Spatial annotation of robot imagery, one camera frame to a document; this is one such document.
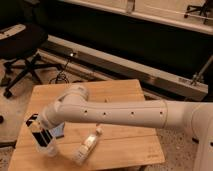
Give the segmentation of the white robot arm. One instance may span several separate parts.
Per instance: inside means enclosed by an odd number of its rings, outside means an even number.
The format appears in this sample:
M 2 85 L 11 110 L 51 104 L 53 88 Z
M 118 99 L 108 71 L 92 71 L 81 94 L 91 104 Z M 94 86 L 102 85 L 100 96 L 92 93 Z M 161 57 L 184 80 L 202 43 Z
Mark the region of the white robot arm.
M 63 122 L 183 130 L 199 141 L 193 171 L 213 171 L 213 102 L 169 100 L 91 102 L 89 90 L 72 85 L 39 113 L 44 129 Z

